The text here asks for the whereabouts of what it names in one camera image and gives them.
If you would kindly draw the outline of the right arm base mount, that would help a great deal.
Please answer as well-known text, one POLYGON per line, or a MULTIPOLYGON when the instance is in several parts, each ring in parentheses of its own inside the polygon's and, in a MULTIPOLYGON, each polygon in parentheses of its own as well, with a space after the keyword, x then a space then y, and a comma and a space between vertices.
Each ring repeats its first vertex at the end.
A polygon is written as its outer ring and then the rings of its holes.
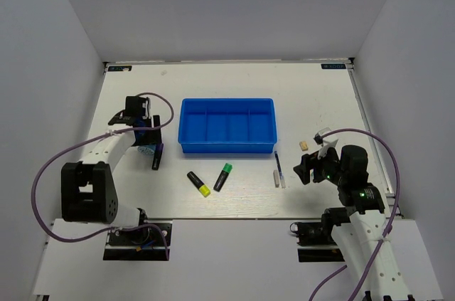
POLYGON ((338 246, 323 232, 317 222, 293 222, 289 232, 297 239, 297 255, 300 263, 344 263, 338 246))

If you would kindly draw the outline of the purple cap black highlighter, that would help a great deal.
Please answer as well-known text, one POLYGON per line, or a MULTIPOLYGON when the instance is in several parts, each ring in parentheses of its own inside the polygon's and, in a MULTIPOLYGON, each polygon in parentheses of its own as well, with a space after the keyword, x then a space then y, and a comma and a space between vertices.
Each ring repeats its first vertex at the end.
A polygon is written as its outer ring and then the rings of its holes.
POLYGON ((151 165, 152 170, 157 171, 159 169, 163 151, 164 151, 163 143, 157 144, 155 146, 153 161, 152 161, 152 165, 151 165))

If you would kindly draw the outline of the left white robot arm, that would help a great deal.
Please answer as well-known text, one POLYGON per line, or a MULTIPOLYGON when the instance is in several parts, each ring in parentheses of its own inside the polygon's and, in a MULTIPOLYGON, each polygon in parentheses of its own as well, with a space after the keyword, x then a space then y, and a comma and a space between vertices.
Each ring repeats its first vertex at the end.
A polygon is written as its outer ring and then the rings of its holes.
POLYGON ((108 122, 108 134, 80 161, 61 169, 61 209, 67 222, 102 223, 126 228, 134 243, 149 238, 150 225, 140 208, 120 203, 113 172, 127 150, 159 143, 159 116, 150 115, 150 99, 128 96, 125 108, 108 122))

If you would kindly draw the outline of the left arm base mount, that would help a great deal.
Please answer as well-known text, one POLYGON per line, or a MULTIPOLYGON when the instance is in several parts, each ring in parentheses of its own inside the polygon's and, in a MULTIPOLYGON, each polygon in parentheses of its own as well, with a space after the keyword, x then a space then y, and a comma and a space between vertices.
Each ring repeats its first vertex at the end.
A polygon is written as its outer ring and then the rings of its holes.
POLYGON ((105 261, 167 261, 171 250, 173 223, 159 221, 155 228, 138 231, 110 231, 107 235, 103 260, 105 261))

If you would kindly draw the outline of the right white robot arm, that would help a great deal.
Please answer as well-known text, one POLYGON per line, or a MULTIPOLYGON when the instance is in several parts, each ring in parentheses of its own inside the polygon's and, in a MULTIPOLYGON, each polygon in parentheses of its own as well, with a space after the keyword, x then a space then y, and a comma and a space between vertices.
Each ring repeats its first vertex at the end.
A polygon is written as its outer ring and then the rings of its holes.
POLYGON ((303 184, 328 181, 342 205, 318 223, 295 222, 290 231, 302 247, 336 245, 356 286, 350 300, 413 300, 387 236, 389 219, 379 190, 368 181, 368 154, 346 145, 304 154, 294 172, 303 184))

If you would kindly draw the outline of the blue white tape roll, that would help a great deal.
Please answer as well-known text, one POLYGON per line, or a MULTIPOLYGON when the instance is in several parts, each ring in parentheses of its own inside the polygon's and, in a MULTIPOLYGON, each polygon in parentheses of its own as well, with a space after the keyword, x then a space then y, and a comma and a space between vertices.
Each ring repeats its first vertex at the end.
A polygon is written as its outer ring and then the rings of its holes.
POLYGON ((144 154, 146 156, 154 156, 156 145, 155 144, 147 144, 138 146, 137 150, 139 153, 144 154))

